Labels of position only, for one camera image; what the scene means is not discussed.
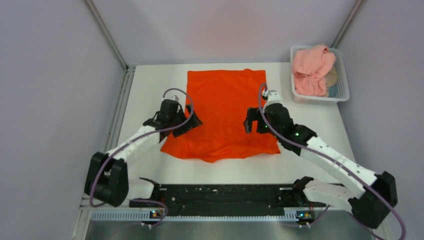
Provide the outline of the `orange t-shirt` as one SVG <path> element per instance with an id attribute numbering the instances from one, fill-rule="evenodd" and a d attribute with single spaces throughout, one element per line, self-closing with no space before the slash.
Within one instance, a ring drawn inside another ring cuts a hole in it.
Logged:
<path id="1" fill-rule="evenodd" d="M 248 108 L 258 106 L 258 91 L 265 82 L 265 70 L 188 71 L 187 93 L 203 124 L 181 136 L 169 136 L 161 152 L 207 163 L 280 154 L 275 137 L 246 133 L 243 125 Z"/>

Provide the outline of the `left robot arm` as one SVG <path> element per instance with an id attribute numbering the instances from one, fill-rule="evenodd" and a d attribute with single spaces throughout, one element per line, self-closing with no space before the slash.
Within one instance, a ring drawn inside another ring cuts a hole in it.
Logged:
<path id="1" fill-rule="evenodd" d="M 147 119 L 130 138 L 107 152 L 92 155 L 84 185 L 89 204 L 94 200 L 120 206 L 129 193 L 129 167 L 137 156 L 160 144 L 169 135 L 177 138 L 203 123 L 190 102 L 183 107 L 175 97 L 162 100 L 160 109 Z"/>

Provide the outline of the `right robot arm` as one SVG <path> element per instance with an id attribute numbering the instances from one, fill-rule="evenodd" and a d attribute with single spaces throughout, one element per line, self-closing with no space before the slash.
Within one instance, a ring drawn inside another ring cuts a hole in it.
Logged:
<path id="1" fill-rule="evenodd" d="M 315 164 L 341 184 L 320 182 L 303 177 L 295 182 L 293 200 L 299 206 L 319 202 L 343 209 L 361 224 L 377 229 L 398 203 L 395 177 L 387 171 L 377 174 L 343 156 L 310 128 L 295 124 L 282 104 L 264 109 L 249 107 L 243 122 L 251 133 L 253 122 L 257 133 L 271 134 L 281 146 Z"/>

